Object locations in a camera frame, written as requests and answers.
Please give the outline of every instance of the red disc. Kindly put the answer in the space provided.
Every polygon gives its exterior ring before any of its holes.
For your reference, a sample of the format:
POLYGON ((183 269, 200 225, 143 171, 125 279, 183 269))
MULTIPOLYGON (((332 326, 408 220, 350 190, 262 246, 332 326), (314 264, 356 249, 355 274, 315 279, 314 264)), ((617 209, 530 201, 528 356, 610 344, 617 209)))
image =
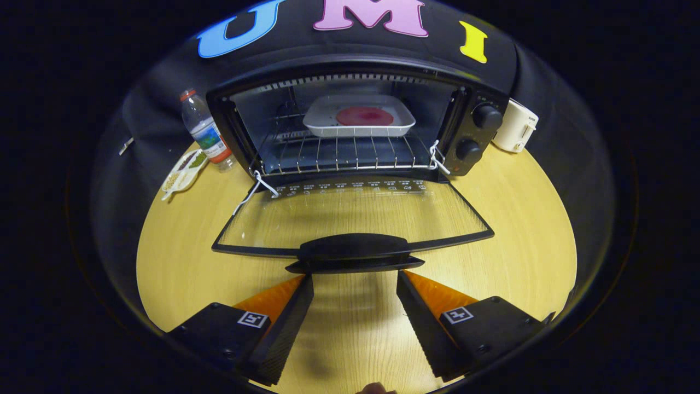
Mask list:
POLYGON ((346 126, 388 126, 393 116, 383 109, 373 107, 350 107, 335 116, 338 123, 346 126))

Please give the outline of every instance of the black knob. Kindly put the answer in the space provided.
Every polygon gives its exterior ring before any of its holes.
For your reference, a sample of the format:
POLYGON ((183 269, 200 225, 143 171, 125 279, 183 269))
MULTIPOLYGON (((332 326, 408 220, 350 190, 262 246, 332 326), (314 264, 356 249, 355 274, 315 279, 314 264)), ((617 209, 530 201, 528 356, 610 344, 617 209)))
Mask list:
POLYGON ((455 155, 459 160, 467 161, 474 165, 481 159, 482 150, 479 144, 472 140, 461 140, 457 142, 457 148, 454 150, 455 155))
POLYGON ((496 131, 503 123, 503 115, 488 104, 477 107, 473 118, 474 124, 483 130, 496 131))

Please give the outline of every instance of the blue letter u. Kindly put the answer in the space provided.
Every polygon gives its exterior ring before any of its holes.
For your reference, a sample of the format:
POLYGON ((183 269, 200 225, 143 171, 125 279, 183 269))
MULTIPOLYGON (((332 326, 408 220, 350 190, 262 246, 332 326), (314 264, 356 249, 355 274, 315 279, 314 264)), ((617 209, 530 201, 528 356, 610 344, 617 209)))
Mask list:
POLYGON ((236 19, 235 16, 228 18, 201 33, 199 39, 199 56, 216 57, 229 53, 238 48, 242 48, 251 42, 266 35, 277 22, 277 6, 285 0, 270 0, 248 10, 255 13, 255 23, 253 28, 238 37, 226 38, 226 27, 236 19))

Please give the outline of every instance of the plastic bottle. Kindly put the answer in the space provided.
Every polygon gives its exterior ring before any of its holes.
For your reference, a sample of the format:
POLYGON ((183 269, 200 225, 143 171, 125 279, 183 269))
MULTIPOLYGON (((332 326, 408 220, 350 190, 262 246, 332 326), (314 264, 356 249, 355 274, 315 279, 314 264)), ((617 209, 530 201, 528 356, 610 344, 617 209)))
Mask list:
POLYGON ((231 149, 221 139, 207 103, 196 93, 194 89, 187 89, 180 94, 182 121, 209 161, 218 168, 219 172, 226 172, 233 168, 236 162, 231 149))

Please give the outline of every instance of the white wire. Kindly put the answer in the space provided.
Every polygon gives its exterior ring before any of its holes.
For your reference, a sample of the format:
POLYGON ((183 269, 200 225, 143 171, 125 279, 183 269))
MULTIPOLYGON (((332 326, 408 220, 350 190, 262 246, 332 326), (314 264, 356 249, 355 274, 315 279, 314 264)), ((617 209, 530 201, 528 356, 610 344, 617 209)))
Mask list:
POLYGON ((437 167, 440 167, 440 169, 444 172, 445 175, 449 175, 449 170, 444 165, 442 165, 442 163, 435 157, 435 154, 438 152, 438 142, 440 142, 440 140, 435 140, 435 144, 433 144, 429 149, 431 163, 430 166, 432 167, 432 169, 435 169, 435 165, 437 165, 437 167))
POLYGON ((243 200, 243 201, 241 201, 240 204, 238 204, 238 206, 237 206, 236 209, 233 211, 233 213, 231 214, 231 216, 236 216, 236 212, 238 212, 238 210, 241 209, 241 207, 243 206, 243 204, 247 203, 248 200, 251 199, 251 197, 252 197, 253 194, 256 192, 256 190, 258 190, 258 187, 259 187, 260 185, 263 185, 263 186, 267 187, 267 188, 272 192, 272 195, 274 196, 273 198, 279 197, 279 192, 278 192, 277 190, 275 190, 274 187, 272 187, 272 186, 268 185, 267 183, 265 183, 265 181, 263 181, 263 178, 260 176, 260 173, 259 173, 257 170, 256 170, 255 172, 253 172, 253 175, 255 175, 255 178, 258 180, 258 182, 255 183, 255 186, 253 186, 253 188, 251 189, 251 192, 248 193, 248 196, 246 197, 246 199, 243 200))

